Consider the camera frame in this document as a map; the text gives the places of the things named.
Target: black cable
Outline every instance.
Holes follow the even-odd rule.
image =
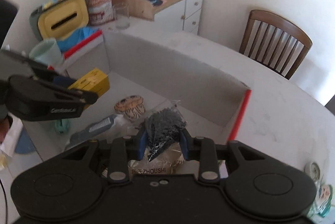
[[[0,179],[0,184],[1,184],[1,188],[3,190],[3,195],[5,197],[5,209],[6,209],[6,213],[5,213],[5,224],[8,224],[8,203],[7,203],[7,197],[6,197],[6,191],[5,188],[3,187],[2,181]]]

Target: screw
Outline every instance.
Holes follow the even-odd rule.
[[[109,177],[112,179],[112,180],[123,180],[126,178],[126,174],[123,173],[123,172],[112,172],[109,174]]]
[[[157,187],[157,186],[159,186],[160,184],[158,183],[158,182],[156,182],[156,181],[152,181],[152,182],[150,182],[150,186],[153,186],[153,187]]]
[[[219,177],[218,174],[213,171],[205,171],[201,174],[201,176],[206,180],[215,180]]]
[[[166,185],[166,184],[169,184],[169,181],[166,179],[161,179],[160,184]]]

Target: yellow cardboard box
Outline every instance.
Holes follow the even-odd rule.
[[[95,92],[98,97],[100,97],[109,90],[109,87],[108,75],[98,68],[94,68],[92,71],[69,86],[68,89],[80,89]]]

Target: white table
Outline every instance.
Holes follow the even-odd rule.
[[[107,39],[113,36],[108,30],[111,26],[103,27]],[[169,34],[139,19],[131,19],[131,26],[122,32],[187,54],[248,85],[252,95],[237,140],[300,170],[308,161],[316,161],[325,181],[335,184],[335,117],[299,87],[259,63],[193,34]]]

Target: gray packaged item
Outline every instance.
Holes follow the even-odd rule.
[[[112,114],[103,120],[88,125],[84,130],[78,131],[71,135],[68,145],[66,146],[65,150],[78,145],[82,142],[85,142],[114,126],[114,119],[116,118],[115,114]]]

